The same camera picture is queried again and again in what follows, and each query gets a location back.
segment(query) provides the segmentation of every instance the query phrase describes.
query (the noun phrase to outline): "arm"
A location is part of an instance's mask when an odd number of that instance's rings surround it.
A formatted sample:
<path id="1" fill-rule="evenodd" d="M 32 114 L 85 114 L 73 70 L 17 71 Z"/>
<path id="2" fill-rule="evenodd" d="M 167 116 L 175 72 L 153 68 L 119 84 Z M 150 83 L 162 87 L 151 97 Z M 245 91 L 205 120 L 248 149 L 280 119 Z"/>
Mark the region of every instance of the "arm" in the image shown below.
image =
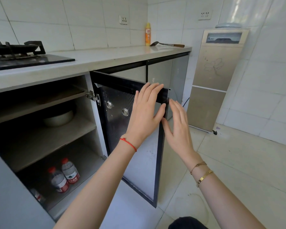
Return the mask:
<path id="1" fill-rule="evenodd" d="M 171 132 L 167 120 L 163 118 L 165 136 L 169 145 L 191 171 L 195 165 L 203 162 L 203 160 L 193 149 L 184 108 L 173 100 L 170 100 L 170 107 L 174 118 L 174 132 Z M 198 166 L 192 172 L 193 178 L 197 182 L 209 170 L 207 165 Z M 200 183 L 199 188 L 222 229 L 265 229 L 214 173 L 210 173 Z"/>
<path id="2" fill-rule="evenodd" d="M 154 116 L 157 94 L 162 88 L 163 84 L 147 83 L 140 93 L 136 91 L 128 128 L 122 136 L 136 148 L 152 134 L 165 113 L 165 104 L 162 104 Z M 120 140 L 108 159 L 58 220 L 54 229 L 99 228 L 134 153 L 133 147 Z"/>

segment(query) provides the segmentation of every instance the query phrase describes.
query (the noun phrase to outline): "black glass stovetop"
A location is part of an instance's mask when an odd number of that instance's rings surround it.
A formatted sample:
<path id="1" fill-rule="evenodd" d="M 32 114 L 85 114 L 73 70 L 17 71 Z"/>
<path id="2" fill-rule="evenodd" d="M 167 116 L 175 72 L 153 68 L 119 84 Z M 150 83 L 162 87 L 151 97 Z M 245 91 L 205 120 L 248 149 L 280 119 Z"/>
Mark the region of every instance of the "black glass stovetop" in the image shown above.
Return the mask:
<path id="1" fill-rule="evenodd" d="M 26 58 L 17 58 L 13 60 L 0 60 L 0 70 L 13 69 L 13 68 L 21 68 L 27 66 L 39 66 L 53 63 L 61 63 L 61 62 L 71 62 L 75 61 L 75 59 L 56 56 L 56 55 L 36 55 L 32 57 Z"/>

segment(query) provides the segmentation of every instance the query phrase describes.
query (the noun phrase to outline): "red string bracelet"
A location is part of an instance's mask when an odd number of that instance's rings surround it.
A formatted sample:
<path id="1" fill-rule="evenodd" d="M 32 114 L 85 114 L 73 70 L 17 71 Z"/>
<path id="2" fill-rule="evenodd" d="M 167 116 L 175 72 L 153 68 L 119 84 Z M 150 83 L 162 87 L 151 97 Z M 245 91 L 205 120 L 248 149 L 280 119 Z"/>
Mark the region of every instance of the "red string bracelet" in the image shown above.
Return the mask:
<path id="1" fill-rule="evenodd" d="M 126 138 L 120 138 L 120 140 L 125 141 L 127 144 L 133 147 L 135 151 L 137 151 L 136 147 L 134 147 L 129 141 L 126 141 Z"/>

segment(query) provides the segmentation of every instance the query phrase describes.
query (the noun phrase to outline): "gold bracelet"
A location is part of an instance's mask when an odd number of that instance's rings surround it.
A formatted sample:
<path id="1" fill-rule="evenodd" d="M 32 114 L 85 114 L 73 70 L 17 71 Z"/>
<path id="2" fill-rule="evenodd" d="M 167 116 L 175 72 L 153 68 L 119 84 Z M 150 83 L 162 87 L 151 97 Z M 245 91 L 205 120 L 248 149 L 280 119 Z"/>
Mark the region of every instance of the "gold bracelet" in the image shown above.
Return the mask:
<path id="1" fill-rule="evenodd" d="M 206 165 L 206 162 L 203 161 L 203 162 L 200 162 L 200 163 L 198 163 L 197 165 L 195 165 L 194 168 L 190 171 L 190 174 L 192 175 L 193 170 L 194 170 L 196 167 L 201 166 L 201 165 Z"/>
<path id="2" fill-rule="evenodd" d="M 205 179 L 206 176 L 208 176 L 210 173 L 213 173 L 213 171 L 209 170 L 208 172 L 206 172 L 206 174 L 201 179 L 199 179 L 196 186 L 199 187 L 199 184 L 202 182 L 202 180 Z"/>

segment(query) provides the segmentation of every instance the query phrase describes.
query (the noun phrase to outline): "forearm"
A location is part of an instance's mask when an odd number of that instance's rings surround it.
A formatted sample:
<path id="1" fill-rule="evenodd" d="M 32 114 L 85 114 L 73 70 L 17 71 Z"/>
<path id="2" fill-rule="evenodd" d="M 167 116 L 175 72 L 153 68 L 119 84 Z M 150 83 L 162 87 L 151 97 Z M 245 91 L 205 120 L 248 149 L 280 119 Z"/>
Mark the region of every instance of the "forearm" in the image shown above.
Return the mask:
<path id="1" fill-rule="evenodd" d="M 183 158 L 189 170 L 202 162 L 202 158 L 196 152 Z M 197 182 L 208 172 L 207 165 L 196 167 L 192 176 Z M 213 215 L 222 229 L 265 229 L 256 217 L 242 204 L 242 202 L 220 181 L 215 173 L 210 173 L 199 185 Z"/>
<path id="2" fill-rule="evenodd" d="M 99 228 L 133 155 L 134 149 L 120 141 L 54 228 Z"/>

